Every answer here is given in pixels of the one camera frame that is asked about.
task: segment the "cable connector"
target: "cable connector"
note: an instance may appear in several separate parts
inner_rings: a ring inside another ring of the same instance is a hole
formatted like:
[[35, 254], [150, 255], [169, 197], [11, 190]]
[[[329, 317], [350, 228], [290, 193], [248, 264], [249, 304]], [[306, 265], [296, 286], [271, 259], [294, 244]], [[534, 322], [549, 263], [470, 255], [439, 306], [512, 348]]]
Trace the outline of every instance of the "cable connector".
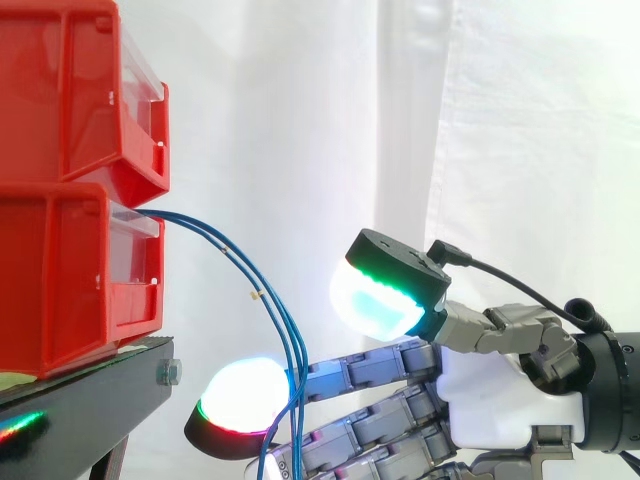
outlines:
[[440, 267], [444, 267], [448, 263], [459, 267], [468, 267], [473, 261], [473, 257], [470, 254], [442, 240], [433, 242], [427, 252], [427, 257]]

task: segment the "red storage drawer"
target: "red storage drawer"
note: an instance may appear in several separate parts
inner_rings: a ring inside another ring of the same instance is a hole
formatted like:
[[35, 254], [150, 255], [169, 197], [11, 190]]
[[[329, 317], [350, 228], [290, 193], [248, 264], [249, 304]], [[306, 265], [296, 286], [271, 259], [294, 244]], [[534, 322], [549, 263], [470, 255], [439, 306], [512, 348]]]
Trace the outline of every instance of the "red storage drawer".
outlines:
[[0, 181], [169, 190], [168, 89], [111, 0], [0, 0]]
[[0, 372], [44, 378], [162, 326], [164, 225], [96, 184], [0, 185]]

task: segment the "black cable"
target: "black cable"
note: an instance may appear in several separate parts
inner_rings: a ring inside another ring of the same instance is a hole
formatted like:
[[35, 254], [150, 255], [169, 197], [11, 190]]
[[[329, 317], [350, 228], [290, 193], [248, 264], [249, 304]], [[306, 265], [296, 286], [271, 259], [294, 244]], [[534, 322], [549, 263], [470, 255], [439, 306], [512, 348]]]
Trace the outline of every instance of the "black cable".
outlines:
[[620, 452], [618, 455], [620, 455], [625, 462], [633, 463], [636, 467], [640, 468], [640, 458], [636, 457], [635, 455], [631, 455], [626, 451]]
[[627, 463], [627, 465], [629, 465], [631, 470], [636, 472], [636, 475], [640, 476], [640, 459], [634, 457], [629, 452], [620, 452], [619, 455]]
[[[595, 315], [591, 316], [590, 320], [583, 320], [581, 318], [578, 318], [578, 317], [572, 315], [571, 313], [569, 313], [569, 312], [567, 312], [565, 310], [562, 310], [560, 307], [555, 305], [553, 302], [551, 302], [547, 298], [543, 297], [538, 292], [536, 292], [533, 288], [529, 287], [528, 285], [525, 285], [524, 283], [522, 283], [517, 278], [512, 277], [508, 273], [505, 273], [505, 272], [503, 272], [502, 270], [500, 270], [500, 269], [498, 269], [496, 267], [488, 265], [488, 264], [486, 264], [484, 262], [480, 262], [479, 260], [476, 260], [476, 259], [471, 259], [471, 261], [469, 262], [469, 266], [477, 268], [478, 270], [482, 270], [483, 272], [486, 272], [489, 275], [493, 275], [494, 277], [497, 277], [500, 280], [503, 280], [504, 282], [508, 283], [509, 285], [514, 286], [515, 288], [517, 288], [521, 292], [526, 293], [527, 295], [529, 295], [531, 298], [533, 298], [536, 302], [538, 302], [540, 305], [542, 305], [547, 310], [552, 311], [553, 313], [558, 315], [560, 318], [564, 318], [566, 321], [572, 323], [573, 325], [575, 325], [576, 327], [578, 327], [580, 330], [582, 330], [585, 333], [597, 333], [597, 332], [604, 332], [604, 331], [612, 331], [611, 325], [609, 325], [609, 323], [607, 323], [607, 321], [604, 318], [602, 318], [600, 315], [595, 314]], [[574, 302], [574, 301], [572, 300], [571, 302], [569, 302], [567, 304], [567, 307], [565, 307], [565, 308], [568, 308], [571, 305], [573, 305], [572, 302]]]
[[609, 325], [607, 321], [598, 314], [598, 312], [596, 312], [593, 305], [591, 305], [587, 300], [575, 298], [568, 302], [564, 307], [564, 310], [562, 310], [517, 278], [513, 278], [508, 273], [492, 267], [491, 265], [475, 260], [467, 252], [460, 250], [454, 245], [443, 242], [442, 240], [436, 240], [433, 242], [433, 245], [427, 252], [427, 257], [433, 260], [433, 262], [440, 267], [444, 267], [447, 264], [457, 265], [459, 267], [474, 267], [488, 273], [489, 275], [493, 275], [494, 277], [507, 282], [509, 285], [514, 286], [521, 292], [526, 293], [547, 310], [552, 311], [560, 318], [564, 318], [584, 333], [613, 331], [611, 325]]

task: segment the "glowing fingertip sensor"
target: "glowing fingertip sensor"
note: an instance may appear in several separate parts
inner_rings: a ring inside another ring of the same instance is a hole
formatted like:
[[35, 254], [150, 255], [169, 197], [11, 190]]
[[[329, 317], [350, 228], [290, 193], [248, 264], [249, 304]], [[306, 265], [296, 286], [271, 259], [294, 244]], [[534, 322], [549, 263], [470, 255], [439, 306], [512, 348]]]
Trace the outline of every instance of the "glowing fingertip sensor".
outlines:
[[185, 435], [216, 458], [254, 457], [288, 401], [289, 381], [280, 365], [262, 357], [241, 360], [215, 374], [185, 426]]
[[331, 303], [353, 330], [380, 341], [401, 337], [425, 314], [410, 296], [342, 260], [331, 282]]
[[333, 307], [353, 330], [380, 341], [407, 333], [433, 341], [451, 279], [431, 259], [386, 235], [362, 230], [330, 287]]

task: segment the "black metal stand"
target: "black metal stand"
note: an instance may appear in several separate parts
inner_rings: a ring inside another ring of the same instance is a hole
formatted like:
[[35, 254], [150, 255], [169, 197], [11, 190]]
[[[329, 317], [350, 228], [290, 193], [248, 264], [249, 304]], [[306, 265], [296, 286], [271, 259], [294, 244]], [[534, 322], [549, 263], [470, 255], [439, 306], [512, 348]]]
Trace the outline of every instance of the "black metal stand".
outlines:
[[0, 479], [116, 480], [129, 433], [171, 395], [171, 338], [147, 337], [115, 358], [0, 392]]
[[124, 437], [113, 450], [100, 459], [91, 469], [89, 480], [119, 480], [122, 471], [122, 462], [124, 461], [124, 453], [127, 450], [127, 441], [129, 437]]

